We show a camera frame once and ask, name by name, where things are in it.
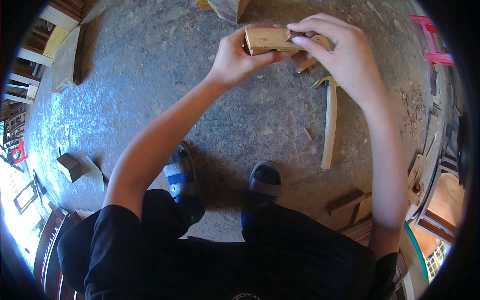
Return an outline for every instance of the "red stool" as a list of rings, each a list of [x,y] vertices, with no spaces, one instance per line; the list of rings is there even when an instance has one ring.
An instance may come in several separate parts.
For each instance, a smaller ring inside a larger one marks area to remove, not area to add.
[[[26,160],[28,157],[27,155],[25,155],[24,143],[25,141],[22,141],[20,144],[17,145],[15,149],[12,149],[12,151],[10,151],[10,155],[12,156],[12,161],[14,165],[18,164],[21,161]],[[18,151],[20,151],[20,157],[18,159],[15,159],[13,155]]]
[[[419,22],[423,28],[423,32],[427,36],[428,47],[430,48],[430,53],[425,53],[425,60],[433,63],[439,63],[442,65],[453,66],[453,57],[448,53],[439,52],[437,42],[433,37],[433,34],[439,34],[433,22],[424,16],[415,16],[411,15],[410,19],[414,22]]]

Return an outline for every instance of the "person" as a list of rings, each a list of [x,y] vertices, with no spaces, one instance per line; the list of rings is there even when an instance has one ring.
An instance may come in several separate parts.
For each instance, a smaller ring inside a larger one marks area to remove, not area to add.
[[[247,55],[241,28],[220,41],[205,79],[130,142],[114,167],[103,208],[61,238],[64,279],[87,299],[388,299],[392,294],[407,172],[368,38],[325,14],[288,28],[327,36],[335,44],[328,51],[307,37],[292,40],[328,69],[365,114],[373,157],[368,247],[277,205],[282,178],[272,162],[258,163],[250,175],[241,214],[245,242],[180,239],[204,214],[183,137],[220,95],[288,57]],[[170,191],[147,191],[161,170]]]

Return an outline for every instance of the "concrete floor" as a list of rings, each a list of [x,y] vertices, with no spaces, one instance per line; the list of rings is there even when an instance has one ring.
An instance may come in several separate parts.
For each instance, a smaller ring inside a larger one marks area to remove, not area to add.
[[[346,20],[369,36],[410,164],[425,139],[428,109],[421,103],[432,105],[429,66],[423,60],[426,40],[408,18],[418,14],[415,5],[257,0],[242,21],[285,26],[317,12]],[[68,211],[99,209],[105,193],[95,191],[88,176],[69,182],[57,168],[58,149],[78,160],[90,156],[108,179],[128,142],[207,75],[221,37],[242,26],[200,11],[194,0],[87,0],[84,16],[89,23],[84,82],[52,94],[51,68],[46,68],[26,114],[29,168],[36,170],[48,198]],[[332,168],[320,169],[326,88],[310,86],[328,73],[321,65],[296,78],[293,72],[288,61],[258,71],[221,96],[186,136],[207,204],[189,234],[242,240],[241,194],[261,160],[272,160],[282,170],[278,204],[332,229],[345,227],[350,215],[330,218],[327,203],[355,189],[372,191],[371,145],[362,111],[339,89]],[[163,175],[152,184],[165,186]]]

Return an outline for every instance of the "hammer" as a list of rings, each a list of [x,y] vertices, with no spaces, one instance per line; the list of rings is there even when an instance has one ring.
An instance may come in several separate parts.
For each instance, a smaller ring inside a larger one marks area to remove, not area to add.
[[[336,83],[335,79],[332,76],[324,77],[320,80],[317,80],[312,85],[312,88],[319,87],[322,82],[327,84],[327,115],[325,121],[325,141],[324,141],[324,154],[322,155],[322,163],[320,167],[322,169],[329,169],[332,163],[333,155],[333,142],[335,139],[335,128],[336,128]]]

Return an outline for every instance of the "hammer handle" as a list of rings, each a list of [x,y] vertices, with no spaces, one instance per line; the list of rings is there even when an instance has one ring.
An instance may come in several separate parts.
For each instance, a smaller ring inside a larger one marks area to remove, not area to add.
[[[320,167],[329,169],[332,163],[333,143],[336,129],[336,86],[327,87],[327,114],[325,121],[324,154]]]

